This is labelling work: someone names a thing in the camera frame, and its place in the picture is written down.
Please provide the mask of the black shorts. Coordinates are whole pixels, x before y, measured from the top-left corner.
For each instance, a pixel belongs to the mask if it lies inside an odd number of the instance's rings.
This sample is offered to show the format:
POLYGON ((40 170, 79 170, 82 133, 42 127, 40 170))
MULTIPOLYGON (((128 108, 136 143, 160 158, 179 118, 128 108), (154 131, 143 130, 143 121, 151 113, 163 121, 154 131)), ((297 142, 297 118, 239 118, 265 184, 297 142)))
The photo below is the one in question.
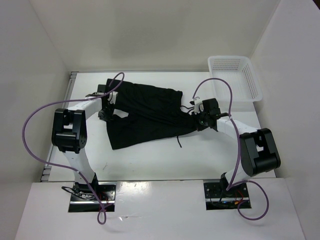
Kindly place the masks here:
POLYGON ((196 131, 193 117, 181 110, 182 91, 110 78, 106 84, 118 93, 114 108, 128 114, 106 123, 113 150, 196 131))

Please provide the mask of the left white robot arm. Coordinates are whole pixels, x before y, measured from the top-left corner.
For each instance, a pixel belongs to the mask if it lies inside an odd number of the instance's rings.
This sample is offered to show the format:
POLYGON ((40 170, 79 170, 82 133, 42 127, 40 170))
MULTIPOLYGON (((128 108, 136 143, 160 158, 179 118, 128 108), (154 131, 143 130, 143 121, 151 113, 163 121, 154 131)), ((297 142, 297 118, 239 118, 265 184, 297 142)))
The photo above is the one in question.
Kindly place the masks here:
POLYGON ((90 166, 85 146, 88 140, 87 119, 94 114, 110 120, 117 100, 117 91, 99 85, 97 92, 68 108, 54 112, 51 141, 68 160, 74 171, 75 189, 89 200, 96 199, 100 187, 96 173, 90 166))

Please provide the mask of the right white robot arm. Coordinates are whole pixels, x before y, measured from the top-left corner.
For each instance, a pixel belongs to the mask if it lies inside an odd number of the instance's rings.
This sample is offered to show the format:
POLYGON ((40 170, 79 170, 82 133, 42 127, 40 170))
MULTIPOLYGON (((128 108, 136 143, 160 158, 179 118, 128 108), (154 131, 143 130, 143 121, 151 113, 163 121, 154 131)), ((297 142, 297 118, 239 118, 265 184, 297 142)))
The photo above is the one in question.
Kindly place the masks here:
POLYGON ((273 171, 281 166, 281 158, 268 128, 258 129, 233 118, 232 102, 228 111, 221 112, 216 98, 193 98, 191 114, 198 131, 210 128, 237 141, 237 157, 233 170, 225 172, 219 180, 219 191, 230 197, 237 187, 261 173, 273 171))

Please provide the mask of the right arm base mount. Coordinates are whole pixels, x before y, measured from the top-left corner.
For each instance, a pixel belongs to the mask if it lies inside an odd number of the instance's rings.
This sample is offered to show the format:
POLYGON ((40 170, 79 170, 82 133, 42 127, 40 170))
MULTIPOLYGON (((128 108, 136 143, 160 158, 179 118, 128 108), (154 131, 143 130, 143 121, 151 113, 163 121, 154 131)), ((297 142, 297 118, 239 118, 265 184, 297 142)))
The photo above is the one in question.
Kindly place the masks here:
POLYGON ((207 211, 252 208, 246 183, 226 191, 219 179, 213 179, 204 181, 203 188, 207 211))

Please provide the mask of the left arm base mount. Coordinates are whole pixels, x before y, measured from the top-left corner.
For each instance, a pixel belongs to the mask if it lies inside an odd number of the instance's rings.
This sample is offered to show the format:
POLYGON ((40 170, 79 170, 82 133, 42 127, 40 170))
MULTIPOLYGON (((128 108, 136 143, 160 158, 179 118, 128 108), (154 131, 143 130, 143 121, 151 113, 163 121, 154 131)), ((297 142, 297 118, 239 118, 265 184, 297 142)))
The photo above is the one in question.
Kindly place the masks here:
MULTIPOLYGON (((116 186, 115 182, 99 182, 96 186, 95 191, 106 212, 115 211, 116 186)), ((75 185, 62 186, 61 189, 70 194, 69 213, 99 212, 102 209, 97 198, 88 189, 80 190, 75 185)))

